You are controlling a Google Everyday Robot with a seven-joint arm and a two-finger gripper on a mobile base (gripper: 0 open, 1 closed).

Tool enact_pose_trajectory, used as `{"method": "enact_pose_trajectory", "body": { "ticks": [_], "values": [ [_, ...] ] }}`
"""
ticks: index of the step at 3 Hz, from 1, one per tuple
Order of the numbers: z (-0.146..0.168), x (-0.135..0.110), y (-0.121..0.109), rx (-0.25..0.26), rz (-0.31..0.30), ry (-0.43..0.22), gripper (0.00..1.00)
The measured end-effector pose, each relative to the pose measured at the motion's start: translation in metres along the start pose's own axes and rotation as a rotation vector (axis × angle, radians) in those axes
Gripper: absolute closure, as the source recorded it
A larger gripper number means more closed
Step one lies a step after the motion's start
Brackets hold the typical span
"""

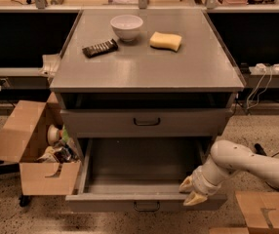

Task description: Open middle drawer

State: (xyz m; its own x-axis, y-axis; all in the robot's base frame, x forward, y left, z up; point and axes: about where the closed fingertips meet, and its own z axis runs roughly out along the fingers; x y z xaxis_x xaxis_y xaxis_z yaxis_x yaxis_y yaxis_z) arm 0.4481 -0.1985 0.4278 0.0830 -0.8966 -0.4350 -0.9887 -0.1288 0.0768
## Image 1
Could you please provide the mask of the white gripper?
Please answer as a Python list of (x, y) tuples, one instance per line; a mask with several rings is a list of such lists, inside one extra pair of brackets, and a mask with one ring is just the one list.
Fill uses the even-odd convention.
[(199, 166), (196, 170), (193, 171), (192, 175), (187, 176), (184, 181), (179, 186), (180, 193), (191, 192), (183, 204), (185, 206), (195, 206), (205, 202), (209, 196), (216, 194), (220, 186), (214, 185), (209, 182), (204, 175), (203, 169)]

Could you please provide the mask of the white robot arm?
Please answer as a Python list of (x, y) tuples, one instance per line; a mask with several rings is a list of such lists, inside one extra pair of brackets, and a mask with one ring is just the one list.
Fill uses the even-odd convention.
[(279, 159), (254, 153), (249, 147), (229, 141), (216, 141), (205, 163), (179, 186), (188, 193), (183, 204), (195, 206), (215, 195), (222, 183), (238, 172), (247, 172), (279, 188)]

